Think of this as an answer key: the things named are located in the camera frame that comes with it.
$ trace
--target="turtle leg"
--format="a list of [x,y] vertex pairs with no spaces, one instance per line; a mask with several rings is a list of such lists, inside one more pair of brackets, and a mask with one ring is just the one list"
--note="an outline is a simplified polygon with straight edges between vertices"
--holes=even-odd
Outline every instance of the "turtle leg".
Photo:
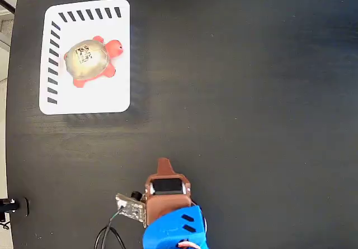
[[79,79],[73,80],[73,84],[78,88],[83,88],[85,82],[86,82],[86,80],[79,80]]
[[103,75],[106,77],[112,77],[116,73],[116,68],[114,68],[113,64],[109,63],[107,68],[104,70]]
[[99,35],[95,36],[95,37],[93,38],[93,40],[96,40],[96,41],[98,41],[98,42],[103,43],[103,38],[100,37]]

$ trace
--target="dark tabletop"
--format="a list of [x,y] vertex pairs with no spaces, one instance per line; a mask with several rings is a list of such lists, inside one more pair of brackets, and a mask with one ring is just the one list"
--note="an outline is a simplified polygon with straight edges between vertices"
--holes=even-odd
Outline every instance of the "dark tabletop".
[[[358,246],[358,0],[128,0],[131,106],[43,115],[44,14],[18,0],[7,95],[15,249],[91,248],[158,157],[192,183],[211,248]],[[143,227],[119,217],[128,249]],[[117,248],[111,240],[111,248]]]

